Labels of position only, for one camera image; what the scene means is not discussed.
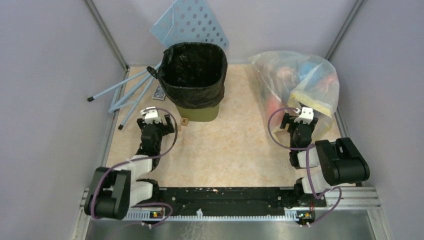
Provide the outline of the black trash bag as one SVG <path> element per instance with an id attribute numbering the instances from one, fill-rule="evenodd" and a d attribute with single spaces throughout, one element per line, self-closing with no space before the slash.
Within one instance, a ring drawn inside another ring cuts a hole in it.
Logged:
<path id="1" fill-rule="evenodd" d="M 227 57 L 220 46 L 182 42 L 163 52 L 157 79 L 176 106 L 213 108 L 224 98 L 227 69 Z"/>

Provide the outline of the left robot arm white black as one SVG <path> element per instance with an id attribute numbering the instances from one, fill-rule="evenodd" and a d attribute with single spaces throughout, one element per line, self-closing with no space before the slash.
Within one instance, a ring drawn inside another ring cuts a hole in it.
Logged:
<path id="1" fill-rule="evenodd" d="M 95 219 L 122 220 L 139 202 L 154 207 L 160 202 L 157 183 L 142 179 L 159 164 L 162 139 L 176 133 L 176 119 L 172 114 L 159 117 L 156 110 L 149 110 L 137 119 L 141 130 L 141 143 L 136 154 L 112 167 L 98 167 L 88 188 L 83 209 Z"/>

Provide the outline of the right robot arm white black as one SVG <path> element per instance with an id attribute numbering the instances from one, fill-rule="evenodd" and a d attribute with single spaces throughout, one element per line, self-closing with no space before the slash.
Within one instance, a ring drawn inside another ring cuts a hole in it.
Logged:
<path id="1" fill-rule="evenodd" d="M 280 127 L 289 133 L 289 160 L 296 169 L 320 167 L 310 177 L 296 180 L 293 200 L 299 206 L 307 206 L 315 193 L 322 193 L 332 186 L 356 184 L 370 177 L 370 168 L 362 154 L 349 137 L 335 141 L 317 140 L 310 150 L 306 148 L 312 143 L 312 133 L 318 119 L 311 122 L 298 120 L 296 116 L 285 113 Z"/>

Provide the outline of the yellow translucent trash bag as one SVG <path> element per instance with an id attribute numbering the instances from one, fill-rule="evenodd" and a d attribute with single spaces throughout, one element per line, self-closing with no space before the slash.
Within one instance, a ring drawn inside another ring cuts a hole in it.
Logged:
<path id="1" fill-rule="evenodd" d="M 274 92 L 269 89 L 260 91 L 260 100 L 264 106 L 264 120 L 267 122 L 273 112 L 280 108 L 312 108 L 318 122 L 312 132 L 312 140 L 320 140 L 332 128 L 333 115 L 339 102 L 340 89 L 304 90 Z"/>

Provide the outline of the green mesh trash bin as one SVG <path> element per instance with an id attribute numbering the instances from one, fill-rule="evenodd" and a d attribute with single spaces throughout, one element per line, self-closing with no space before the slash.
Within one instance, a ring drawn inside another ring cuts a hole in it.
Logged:
<path id="1" fill-rule="evenodd" d="M 220 105 L 217 104 L 214 107 L 199 109 L 188 109 L 176 106 L 176 109 L 182 118 L 186 118 L 190 122 L 211 122 L 217 118 Z"/>

